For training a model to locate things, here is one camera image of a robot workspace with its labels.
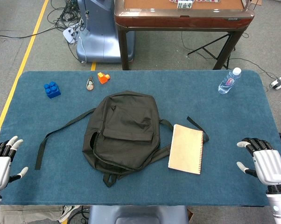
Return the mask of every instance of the floor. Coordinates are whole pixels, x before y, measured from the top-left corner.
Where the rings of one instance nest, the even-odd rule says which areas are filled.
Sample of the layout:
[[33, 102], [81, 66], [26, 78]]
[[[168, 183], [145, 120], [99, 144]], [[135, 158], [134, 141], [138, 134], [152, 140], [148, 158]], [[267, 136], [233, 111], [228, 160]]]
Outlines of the floor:
[[[54, 6], [63, 6], [64, 0], [53, 0]], [[24, 36], [34, 30], [43, 1], [0, 0], [0, 35]], [[51, 26], [46, 20], [52, 10], [50, 3], [46, 7], [39, 31]], [[281, 2], [263, 0], [262, 6], [255, 9], [256, 16], [246, 31], [248, 38], [242, 37], [232, 53], [232, 58], [244, 58], [258, 64], [262, 69], [281, 76]], [[195, 49], [204, 45], [222, 33], [183, 32], [186, 47]], [[0, 39], [0, 114], [9, 95], [30, 38], [6, 40]], [[211, 45], [211, 52], [219, 52], [223, 41]], [[205, 60], [198, 54], [192, 54], [183, 47], [181, 32], [137, 32], [136, 55], [130, 67], [133, 70], [193, 70], [212, 69], [215, 61]], [[230, 67], [252, 69], [260, 73], [264, 89], [272, 82], [255, 65], [234, 59]], [[52, 30], [38, 35], [29, 54], [24, 71], [29, 70], [90, 70], [91, 64], [82, 64], [70, 54], [61, 32]], [[96, 70], [120, 70], [120, 64], [98, 63]], [[275, 122], [281, 132], [281, 89], [269, 89], [267, 97], [274, 114]], [[268, 207], [193, 207], [194, 224], [222, 223], [274, 223]]]

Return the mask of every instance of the notebook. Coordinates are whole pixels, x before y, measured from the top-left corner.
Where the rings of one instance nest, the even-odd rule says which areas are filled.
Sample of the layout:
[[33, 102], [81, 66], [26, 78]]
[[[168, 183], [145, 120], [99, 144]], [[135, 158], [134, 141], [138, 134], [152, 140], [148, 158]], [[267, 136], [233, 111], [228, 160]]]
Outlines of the notebook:
[[201, 174], [203, 136], [202, 131], [174, 125], [169, 168]]

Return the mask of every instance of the blue toy block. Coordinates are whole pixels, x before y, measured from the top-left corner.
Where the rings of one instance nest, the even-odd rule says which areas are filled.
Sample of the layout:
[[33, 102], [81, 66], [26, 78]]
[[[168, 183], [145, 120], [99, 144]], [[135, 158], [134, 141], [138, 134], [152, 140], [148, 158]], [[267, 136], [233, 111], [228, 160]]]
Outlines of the blue toy block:
[[57, 84], [55, 82], [50, 82], [49, 85], [44, 85], [45, 92], [49, 98], [56, 97], [61, 94]]

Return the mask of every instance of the blue felt surface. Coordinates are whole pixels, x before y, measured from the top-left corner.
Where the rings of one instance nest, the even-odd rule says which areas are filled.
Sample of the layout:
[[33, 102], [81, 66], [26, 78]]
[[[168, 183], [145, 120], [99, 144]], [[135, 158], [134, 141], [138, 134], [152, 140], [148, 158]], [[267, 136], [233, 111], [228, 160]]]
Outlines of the blue felt surface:
[[[19, 79], [2, 126], [0, 140], [18, 135], [11, 173], [28, 166], [27, 175], [2, 191], [4, 204], [139, 204], [139, 205], [266, 205], [266, 187], [236, 166], [253, 167], [250, 154], [236, 143], [244, 137], [270, 141], [281, 153], [281, 141], [259, 75], [243, 71], [225, 95], [217, 91], [227, 71], [110, 71], [101, 85], [97, 72], [26, 72]], [[92, 75], [95, 89], [87, 91]], [[49, 99], [43, 85], [55, 81], [61, 95]], [[160, 118], [192, 127], [192, 117], [210, 137], [204, 144], [201, 175], [168, 168], [168, 157], [124, 177], [111, 188], [82, 154], [89, 117], [53, 134], [46, 145], [41, 170], [34, 170], [44, 136], [96, 107], [107, 95], [120, 91], [153, 95]], [[161, 127], [161, 146], [171, 132]]]

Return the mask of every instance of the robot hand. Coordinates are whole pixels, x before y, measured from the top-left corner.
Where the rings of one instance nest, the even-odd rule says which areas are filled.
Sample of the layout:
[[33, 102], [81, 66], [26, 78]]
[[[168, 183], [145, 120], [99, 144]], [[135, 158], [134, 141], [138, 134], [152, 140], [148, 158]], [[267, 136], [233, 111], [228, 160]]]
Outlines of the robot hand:
[[17, 138], [14, 136], [10, 140], [0, 143], [0, 190], [3, 190], [9, 182], [22, 178], [28, 170], [28, 167], [25, 167], [19, 174], [9, 176], [15, 153], [23, 142], [22, 139], [17, 140]]
[[241, 162], [237, 166], [246, 174], [257, 177], [267, 185], [266, 196], [273, 212], [274, 220], [281, 224], [281, 156], [269, 142], [259, 139], [245, 138], [237, 143], [245, 147], [253, 157], [256, 170], [245, 167]]

